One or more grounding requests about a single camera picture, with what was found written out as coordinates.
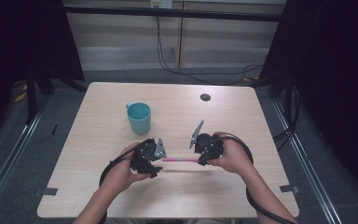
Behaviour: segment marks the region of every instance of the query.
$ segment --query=teal cup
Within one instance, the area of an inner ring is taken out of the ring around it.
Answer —
[[[147,134],[150,131],[151,110],[144,103],[128,103],[127,116],[132,130],[138,135]]]

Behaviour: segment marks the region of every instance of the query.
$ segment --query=forearm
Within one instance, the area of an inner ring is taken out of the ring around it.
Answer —
[[[292,214],[290,214],[286,207],[270,190],[269,186],[266,184],[253,165],[249,165],[246,167],[246,169],[243,169],[243,172],[240,172],[239,175],[249,190],[252,198],[258,205],[277,216],[296,223],[296,220]],[[262,224],[278,223],[259,212],[257,212],[257,216],[259,217],[259,221]]]
[[[117,196],[117,192],[107,192],[102,188],[97,189],[74,223],[98,223]]]

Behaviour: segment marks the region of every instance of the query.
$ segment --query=pink pen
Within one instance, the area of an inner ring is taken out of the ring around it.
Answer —
[[[194,162],[198,162],[199,159],[187,159],[187,158],[163,158],[163,161],[194,161]]]

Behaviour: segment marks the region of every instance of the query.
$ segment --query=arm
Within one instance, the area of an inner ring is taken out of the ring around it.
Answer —
[[[133,143],[124,148],[120,155],[135,147],[139,143]],[[132,153],[123,158],[124,161],[115,165],[106,175],[104,182],[94,192],[89,203],[77,217],[74,223],[98,223],[103,214],[118,196],[119,193],[126,190],[136,181],[141,181],[150,177],[150,174],[133,174],[131,171]]]
[[[257,204],[277,216],[297,223],[292,214],[269,189],[243,148],[234,140],[224,140],[224,147],[223,156],[220,159],[210,160],[208,163],[239,175]],[[259,212],[257,216],[261,224],[278,223]]]

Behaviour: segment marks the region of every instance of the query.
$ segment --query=gray carpet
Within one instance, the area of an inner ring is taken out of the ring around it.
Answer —
[[[237,72],[241,69],[188,69],[186,71]],[[257,77],[259,72],[260,68],[257,68],[246,73],[246,76]],[[86,86],[93,81],[204,84],[192,77],[175,75],[162,69],[88,72],[85,78]],[[203,75],[197,78],[224,85],[241,79],[241,75]],[[235,85],[248,84],[240,82]],[[57,90],[49,98],[47,108],[43,111],[41,120],[0,197],[0,223],[71,223],[73,221],[72,219],[43,219],[36,214],[40,198],[34,196],[34,192],[47,185],[85,94],[57,80],[54,80],[54,85]],[[283,127],[268,96],[268,87],[257,88],[256,93],[272,135],[281,133]],[[16,143],[16,138],[20,136],[24,121],[26,121],[26,102],[8,103],[0,124],[0,167]],[[358,183],[320,137],[305,106],[301,106],[296,133],[336,206],[342,223],[358,223]],[[297,220],[300,223],[329,223],[289,143],[281,149],[280,156],[289,182],[300,190],[295,195],[300,208]],[[255,223],[255,221],[242,220],[241,223]]]

